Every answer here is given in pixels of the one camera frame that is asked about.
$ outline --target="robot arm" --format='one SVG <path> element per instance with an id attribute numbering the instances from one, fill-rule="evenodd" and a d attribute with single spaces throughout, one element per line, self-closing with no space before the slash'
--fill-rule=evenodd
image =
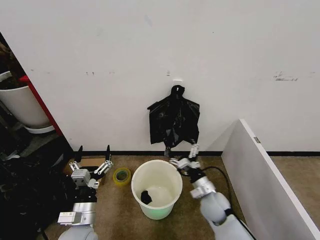
<path id="1" fill-rule="evenodd" d="M 170 159 L 170 163 L 186 177 L 194 189 L 190 192 L 194 199 L 201 199 L 201 213 L 208 221 L 217 240 L 255 240 L 247 226 L 233 213 L 228 199 L 216 192 L 214 184 L 200 169 L 200 163 L 195 161 L 199 152 L 197 144 L 192 145 L 188 158 Z"/>
<path id="2" fill-rule="evenodd" d="M 60 212 L 58 223 L 71 226 L 59 240 L 98 240 L 93 229 L 96 218 L 96 189 L 98 180 L 103 178 L 113 166 L 110 146 L 108 145 L 105 162 L 99 167 L 81 167 L 82 146 L 75 156 L 75 161 L 69 164 L 72 169 L 71 178 L 75 183 L 75 196 L 72 211 Z"/>

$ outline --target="tape roll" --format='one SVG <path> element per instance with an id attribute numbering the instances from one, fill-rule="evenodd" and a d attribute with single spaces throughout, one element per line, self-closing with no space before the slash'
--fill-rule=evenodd
<path id="1" fill-rule="evenodd" d="M 131 172 L 128 168 L 121 167 L 114 171 L 112 178 L 118 187 L 122 187 L 130 183 Z"/>

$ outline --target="plastic bucket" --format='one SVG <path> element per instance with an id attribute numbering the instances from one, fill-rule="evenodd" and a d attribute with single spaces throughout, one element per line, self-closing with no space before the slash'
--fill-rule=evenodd
<path id="1" fill-rule="evenodd" d="M 168 216 L 182 191 L 182 178 L 177 169 L 163 160 L 151 160 L 135 171 L 131 190 L 142 212 L 150 219 Z M 141 201 L 141 193 L 148 191 L 152 199 L 148 205 Z"/>

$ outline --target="brown carpet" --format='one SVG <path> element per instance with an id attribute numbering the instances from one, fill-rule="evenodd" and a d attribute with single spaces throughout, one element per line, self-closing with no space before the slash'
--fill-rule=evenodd
<path id="1" fill-rule="evenodd" d="M 319 229 L 320 157 L 274 156 L 272 160 Z"/>
<path id="2" fill-rule="evenodd" d="M 168 217 L 162 220 L 147 218 L 128 184 L 117 187 L 112 175 L 114 170 L 127 167 L 133 172 L 144 162 L 162 159 L 159 156 L 112 156 L 113 168 L 107 173 L 104 185 L 97 190 L 97 208 L 94 230 L 100 240 L 202 240 L 215 239 L 209 224 L 200 213 L 200 201 L 193 199 L 189 193 L 193 189 L 189 179 L 182 177 L 183 189 L 179 200 Z M 198 158 L 201 167 L 216 166 L 226 172 L 220 157 Z M 228 196 L 227 185 L 223 176 L 215 169 L 207 170 L 208 178 L 217 191 Z M 237 198 L 232 193 L 232 205 L 238 216 L 244 220 Z M 50 240 L 56 240 L 66 229 L 57 223 L 46 230 Z"/>
<path id="3" fill-rule="evenodd" d="M 200 213 L 200 202 L 191 197 L 193 189 L 188 178 L 183 177 L 182 194 L 171 214 L 162 220 L 151 220 L 141 211 L 134 199 L 131 186 L 117 187 L 114 170 L 127 167 L 133 174 L 142 163 L 162 159 L 159 156 L 112 156 L 114 167 L 107 173 L 104 185 L 97 190 L 96 222 L 94 229 L 100 240 L 207 240 L 215 239 L 209 224 Z M 225 171 L 220 157 L 199 157 L 201 166 L 217 166 Z M 320 227 L 320 157 L 272 157 L 293 192 L 310 217 Z M 228 196 L 221 174 L 213 169 L 207 172 L 217 190 Z M 232 191 L 232 205 L 243 220 L 237 198 Z M 59 238 L 68 227 L 52 223 L 46 230 L 50 240 Z"/>

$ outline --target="black plastic bag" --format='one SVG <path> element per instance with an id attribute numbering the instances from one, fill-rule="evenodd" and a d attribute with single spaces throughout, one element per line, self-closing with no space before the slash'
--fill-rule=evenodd
<path id="1" fill-rule="evenodd" d="M 200 105 L 185 99 L 184 92 L 184 87 L 175 85 L 169 96 L 147 108 L 150 110 L 151 144 L 164 142 L 167 157 L 170 157 L 170 149 L 182 141 L 191 144 L 198 141 Z"/>

